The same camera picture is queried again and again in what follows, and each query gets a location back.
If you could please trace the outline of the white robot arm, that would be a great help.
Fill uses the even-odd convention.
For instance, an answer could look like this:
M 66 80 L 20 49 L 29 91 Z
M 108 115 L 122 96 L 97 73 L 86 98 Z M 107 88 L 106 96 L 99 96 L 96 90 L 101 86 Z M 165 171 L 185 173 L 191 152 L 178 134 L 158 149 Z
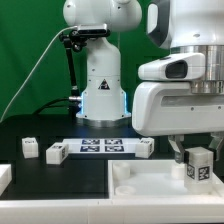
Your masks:
M 224 0 L 66 0 L 75 50 L 87 51 L 79 117 L 128 116 L 145 137 L 167 136 L 178 162 L 187 134 L 224 144 Z

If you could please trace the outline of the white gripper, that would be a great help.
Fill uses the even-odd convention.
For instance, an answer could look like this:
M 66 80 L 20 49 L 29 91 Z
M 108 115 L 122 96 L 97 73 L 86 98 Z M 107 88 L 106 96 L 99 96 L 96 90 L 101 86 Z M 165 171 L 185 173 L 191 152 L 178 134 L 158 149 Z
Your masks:
M 169 135 L 175 161 L 184 162 L 179 134 L 211 134 L 209 150 L 220 158 L 224 147 L 224 94 L 192 94 L 187 82 L 143 82 L 134 94 L 132 125 L 143 136 Z

